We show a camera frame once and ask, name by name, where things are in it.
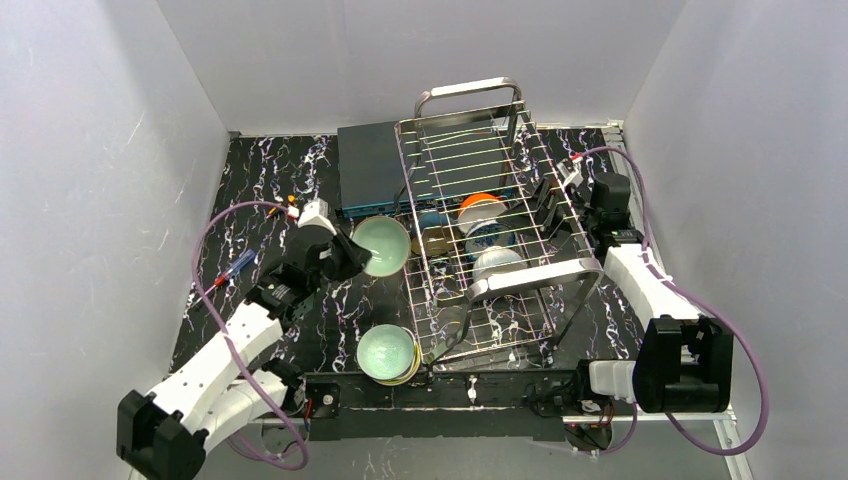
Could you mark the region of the light green bowl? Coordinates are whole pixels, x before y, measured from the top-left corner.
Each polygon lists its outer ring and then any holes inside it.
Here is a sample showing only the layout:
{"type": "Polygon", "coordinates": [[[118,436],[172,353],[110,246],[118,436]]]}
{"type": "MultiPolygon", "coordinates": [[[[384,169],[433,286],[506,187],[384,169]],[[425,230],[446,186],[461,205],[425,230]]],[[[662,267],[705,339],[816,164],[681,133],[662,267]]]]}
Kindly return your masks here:
{"type": "Polygon", "coordinates": [[[355,227],[352,240],[372,254],[364,267],[364,272],[372,277],[398,273],[411,252],[406,228],[391,217],[374,216],[363,220],[355,227]]]}

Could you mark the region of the steel wire dish rack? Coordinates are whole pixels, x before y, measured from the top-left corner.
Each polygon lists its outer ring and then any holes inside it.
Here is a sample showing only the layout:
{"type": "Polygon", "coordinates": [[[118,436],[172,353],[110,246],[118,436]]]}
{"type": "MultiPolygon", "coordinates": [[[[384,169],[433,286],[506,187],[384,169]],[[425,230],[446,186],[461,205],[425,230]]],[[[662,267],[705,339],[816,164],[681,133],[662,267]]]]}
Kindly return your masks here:
{"type": "Polygon", "coordinates": [[[552,156],[518,83],[428,89],[394,133],[424,364],[555,350],[603,271],[572,199],[581,169],[552,156]]]}

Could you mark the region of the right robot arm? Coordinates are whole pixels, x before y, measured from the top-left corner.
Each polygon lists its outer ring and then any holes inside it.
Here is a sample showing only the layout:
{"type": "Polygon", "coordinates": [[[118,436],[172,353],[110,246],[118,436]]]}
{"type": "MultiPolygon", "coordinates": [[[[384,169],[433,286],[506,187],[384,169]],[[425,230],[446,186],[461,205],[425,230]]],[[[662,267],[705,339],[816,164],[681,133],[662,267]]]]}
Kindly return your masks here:
{"type": "Polygon", "coordinates": [[[570,396],[612,398],[647,413],[719,413],[730,402],[734,336],[668,287],[643,234],[629,226],[630,180],[595,177],[583,222],[603,271],[642,323],[633,360],[582,360],[570,396]]]}

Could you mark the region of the blue white floral bowl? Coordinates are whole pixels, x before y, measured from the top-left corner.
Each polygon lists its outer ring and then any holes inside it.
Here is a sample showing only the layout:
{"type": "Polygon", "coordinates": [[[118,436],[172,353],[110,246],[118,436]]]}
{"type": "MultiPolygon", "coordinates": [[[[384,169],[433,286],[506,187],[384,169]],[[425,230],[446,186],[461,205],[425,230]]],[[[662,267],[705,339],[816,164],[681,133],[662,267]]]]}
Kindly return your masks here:
{"type": "Polygon", "coordinates": [[[497,220],[477,223],[464,235],[464,252],[470,259],[476,260],[489,247],[510,247],[515,244],[516,233],[513,228],[497,220]]]}

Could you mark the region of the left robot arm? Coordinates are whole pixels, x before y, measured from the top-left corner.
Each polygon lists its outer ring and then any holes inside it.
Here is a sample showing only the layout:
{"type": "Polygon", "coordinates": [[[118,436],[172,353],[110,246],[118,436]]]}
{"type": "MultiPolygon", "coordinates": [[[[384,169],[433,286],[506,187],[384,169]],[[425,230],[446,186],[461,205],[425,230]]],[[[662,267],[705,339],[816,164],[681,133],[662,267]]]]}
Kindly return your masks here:
{"type": "Polygon", "coordinates": [[[337,227],[297,227],[216,333],[176,373],[117,407],[116,454],[147,479],[193,479],[207,454],[250,420],[281,411],[290,387],[274,364],[249,364],[332,281],[364,270],[371,252],[337,227]]]}

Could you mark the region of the dark blue gold bowl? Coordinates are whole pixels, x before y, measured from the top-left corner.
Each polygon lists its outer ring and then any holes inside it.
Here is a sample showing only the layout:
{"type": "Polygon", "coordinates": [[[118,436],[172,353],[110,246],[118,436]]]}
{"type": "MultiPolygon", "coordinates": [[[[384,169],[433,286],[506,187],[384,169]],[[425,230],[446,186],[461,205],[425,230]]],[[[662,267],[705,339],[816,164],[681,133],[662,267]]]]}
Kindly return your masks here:
{"type": "Polygon", "coordinates": [[[410,251],[413,255],[438,257],[453,252],[463,234],[456,221],[447,213],[430,211],[418,217],[421,235],[411,239],[410,251]]]}

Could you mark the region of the pale white ribbed bowl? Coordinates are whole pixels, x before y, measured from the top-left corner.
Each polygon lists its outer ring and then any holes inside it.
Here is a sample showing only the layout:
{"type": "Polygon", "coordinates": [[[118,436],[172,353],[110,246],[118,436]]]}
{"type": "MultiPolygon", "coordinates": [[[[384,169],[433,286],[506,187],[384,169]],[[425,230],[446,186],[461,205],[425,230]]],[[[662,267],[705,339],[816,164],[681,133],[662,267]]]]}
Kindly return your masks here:
{"type": "Polygon", "coordinates": [[[475,260],[472,278],[474,282],[478,282],[495,274],[519,271],[527,266],[527,261],[517,251],[506,247],[493,246],[486,248],[475,260]]]}

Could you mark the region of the orange bowl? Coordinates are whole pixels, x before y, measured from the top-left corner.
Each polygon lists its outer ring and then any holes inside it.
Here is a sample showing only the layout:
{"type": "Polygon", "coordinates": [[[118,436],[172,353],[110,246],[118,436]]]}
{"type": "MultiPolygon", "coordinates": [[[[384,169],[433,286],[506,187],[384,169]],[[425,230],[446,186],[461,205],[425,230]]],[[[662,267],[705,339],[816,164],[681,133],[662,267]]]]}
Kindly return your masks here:
{"type": "Polygon", "coordinates": [[[466,234],[477,223],[493,220],[506,210],[506,204],[492,194],[473,194],[467,197],[460,205],[457,216],[457,228],[461,233],[466,234]]]}

